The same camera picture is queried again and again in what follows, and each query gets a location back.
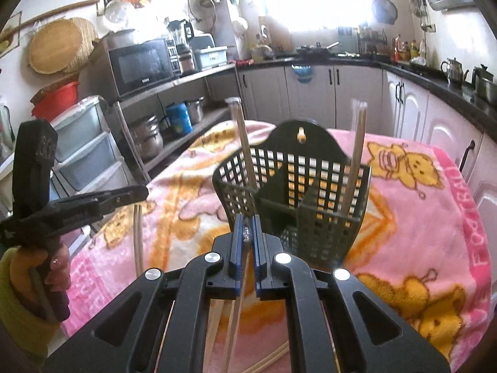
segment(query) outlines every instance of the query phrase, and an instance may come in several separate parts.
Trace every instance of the dish rack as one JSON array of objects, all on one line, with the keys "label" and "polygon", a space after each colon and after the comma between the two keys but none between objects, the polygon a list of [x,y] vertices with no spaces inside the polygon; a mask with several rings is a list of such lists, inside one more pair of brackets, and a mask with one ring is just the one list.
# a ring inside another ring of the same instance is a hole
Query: dish rack
[{"label": "dish rack", "polygon": [[225,159],[212,180],[233,229],[235,216],[259,214],[265,233],[312,268],[336,268],[359,233],[370,167],[361,164],[348,214],[340,213],[349,157],[322,127],[290,120],[250,146],[257,189],[250,188],[242,150]]}]

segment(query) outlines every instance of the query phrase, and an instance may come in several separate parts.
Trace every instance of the human hand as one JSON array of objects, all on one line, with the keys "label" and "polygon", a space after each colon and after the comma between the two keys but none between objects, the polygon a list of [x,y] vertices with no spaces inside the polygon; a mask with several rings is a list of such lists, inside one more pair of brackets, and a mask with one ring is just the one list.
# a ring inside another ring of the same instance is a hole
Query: human hand
[{"label": "human hand", "polygon": [[[11,260],[9,273],[16,294],[21,295],[34,305],[40,303],[29,276],[29,268],[43,264],[47,257],[47,252],[39,248],[19,248]],[[57,253],[52,257],[50,269],[45,279],[45,284],[51,285],[50,290],[65,291],[69,289],[71,286],[69,250],[65,244],[61,244]]]}]

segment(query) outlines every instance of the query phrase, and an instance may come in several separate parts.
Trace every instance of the metal shelf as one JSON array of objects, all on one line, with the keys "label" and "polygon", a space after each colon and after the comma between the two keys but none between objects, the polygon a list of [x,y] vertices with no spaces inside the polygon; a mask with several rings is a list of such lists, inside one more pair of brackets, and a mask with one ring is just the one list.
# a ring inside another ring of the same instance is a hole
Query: metal shelf
[{"label": "metal shelf", "polygon": [[129,98],[123,99],[120,102],[121,109],[126,109],[140,101],[143,101],[146,98],[159,94],[160,92],[167,91],[168,89],[177,87],[178,85],[186,84],[188,82],[195,81],[203,77],[211,76],[212,74],[221,73],[223,71],[230,70],[235,67],[236,65],[234,63],[226,64],[224,66],[219,66],[219,67],[210,68],[208,70],[199,71],[198,73],[193,73],[190,74],[189,76],[181,77],[176,80],[165,82],[164,84],[156,85],[155,87],[149,88]]},{"label": "metal shelf", "polygon": [[209,106],[204,108],[204,118],[193,126],[193,131],[187,135],[180,137],[179,139],[166,142],[162,151],[157,157],[151,159],[148,163],[145,163],[145,171],[148,172],[154,167],[156,167],[162,160],[164,160],[168,155],[173,153],[176,149],[181,147],[183,144],[190,140],[196,139],[198,136],[202,135],[209,129],[212,125],[217,123],[217,121],[223,116],[228,115],[230,109],[226,106],[223,108],[216,108],[209,110]]}]

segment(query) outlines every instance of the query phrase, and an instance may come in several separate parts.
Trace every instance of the silver screw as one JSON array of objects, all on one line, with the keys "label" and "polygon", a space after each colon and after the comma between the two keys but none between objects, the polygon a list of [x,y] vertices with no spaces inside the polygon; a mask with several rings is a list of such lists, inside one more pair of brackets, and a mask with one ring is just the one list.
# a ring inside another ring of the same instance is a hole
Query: silver screw
[{"label": "silver screw", "polygon": [[338,268],[333,271],[333,276],[338,280],[348,280],[350,272],[347,269]]},{"label": "silver screw", "polygon": [[145,272],[145,278],[147,278],[148,280],[155,280],[159,279],[160,277],[161,277],[161,270],[157,268],[152,268]]},{"label": "silver screw", "polygon": [[221,256],[218,253],[208,253],[208,254],[205,254],[204,259],[208,263],[213,264],[213,263],[219,261],[221,259]]},{"label": "silver screw", "polygon": [[279,264],[288,264],[292,261],[292,256],[287,253],[279,253],[274,256],[274,259]]}]

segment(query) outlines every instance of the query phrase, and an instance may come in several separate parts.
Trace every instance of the yellow-green sleeve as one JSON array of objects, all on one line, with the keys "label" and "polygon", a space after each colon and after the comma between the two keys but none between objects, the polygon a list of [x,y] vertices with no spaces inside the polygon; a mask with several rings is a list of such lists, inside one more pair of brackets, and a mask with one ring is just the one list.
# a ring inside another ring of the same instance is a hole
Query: yellow-green sleeve
[{"label": "yellow-green sleeve", "polygon": [[17,300],[9,277],[11,259],[16,251],[8,250],[0,260],[0,320],[19,349],[34,364],[40,365],[47,357],[48,344],[60,324],[36,317]]}]

